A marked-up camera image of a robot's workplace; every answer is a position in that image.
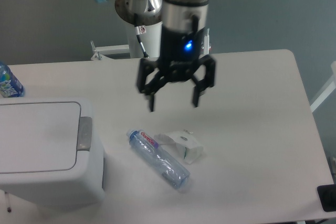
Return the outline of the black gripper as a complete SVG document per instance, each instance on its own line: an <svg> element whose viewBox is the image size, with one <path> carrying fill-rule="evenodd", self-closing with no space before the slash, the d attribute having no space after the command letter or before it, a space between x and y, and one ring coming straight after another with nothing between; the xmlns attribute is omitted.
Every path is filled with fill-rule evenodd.
<svg viewBox="0 0 336 224"><path fill-rule="evenodd" d="M158 60L140 59L136 87L147 98L150 112L154 111L155 94L168 82L191 79L195 84L192 97L195 108L205 90L215 85L215 59L211 55L200 57L203 35L204 29L180 33L163 27ZM201 66L205 67L205 74L198 80L194 73Z"/></svg>

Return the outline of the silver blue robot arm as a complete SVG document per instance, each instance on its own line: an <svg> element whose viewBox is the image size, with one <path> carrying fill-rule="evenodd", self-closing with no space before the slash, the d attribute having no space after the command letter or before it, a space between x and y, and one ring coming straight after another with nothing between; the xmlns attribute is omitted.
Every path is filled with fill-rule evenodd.
<svg viewBox="0 0 336 224"><path fill-rule="evenodd" d="M150 110L155 94L167 83L192 80L194 106L214 86L215 59L201 52L208 4L209 0L114 0L126 24L130 56L140 61L136 87Z"/></svg>

